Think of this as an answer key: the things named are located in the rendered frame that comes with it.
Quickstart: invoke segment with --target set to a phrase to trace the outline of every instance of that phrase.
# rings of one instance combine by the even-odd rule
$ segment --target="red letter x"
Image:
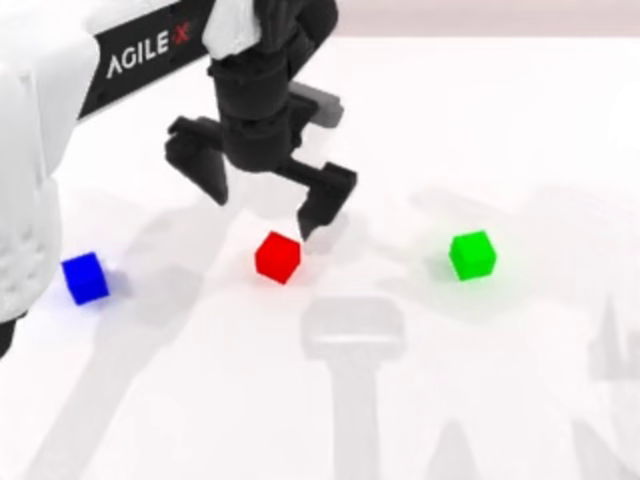
[[[177,25],[173,32],[173,43],[176,45],[182,45],[185,42],[191,40],[189,38],[189,22],[184,22],[181,25]]]

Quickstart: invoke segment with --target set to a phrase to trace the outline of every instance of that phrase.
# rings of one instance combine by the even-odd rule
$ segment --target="white table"
[[[76,130],[64,253],[97,251],[114,293],[77,308],[58,275],[21,326],[0,478],[638,478],[638,41],[329,41],[299,80],[348,111],[298,157],[360,185],[286,287],[253,252],[304,191],[232,171],[219,209],[163,159],[177,115],[215,115],[205,68]],[[462,284],[447,248],[476,229],[498,266]],[[400,318],[308,310],[353,317],[336,296]],[[353,335],[310,359],[308,329]]]

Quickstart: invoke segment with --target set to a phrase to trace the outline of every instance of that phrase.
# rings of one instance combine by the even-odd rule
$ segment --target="green cube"
[[[486,232],[473,232],[453,238],[449,258],[460,280],[491,275],[498,258]]]

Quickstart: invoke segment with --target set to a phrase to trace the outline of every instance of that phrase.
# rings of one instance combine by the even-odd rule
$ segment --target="cube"
[[[462,281],[491,275],[497,254],[484,231],[458,235],[453,238],[449,259]]]
[[[109,296],[109,287],[95,253],[62,262],[67,288],[76,305]]]
[[[301,256],[300,243],[271,232],[256,251],[256,270],[284,285],[300,265]]]

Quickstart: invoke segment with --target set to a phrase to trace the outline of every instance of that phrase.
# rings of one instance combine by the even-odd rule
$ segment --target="robotic arm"
[[[113,4],[111,15],[84,25],[0,19],[0,358],[60,260],[52,175],[75,125],[204,56],[220,121],[178,118],[168,162],[220,205],[228,198],[224,157],[307,186],[298,211],[305,240],[333,222],[356,174],[331,163],[318,170],[292,153],[307,124],[333,128],[343,110],[337,97],[292,80],[334,29],[335,0],[253,3],[140,0]]]

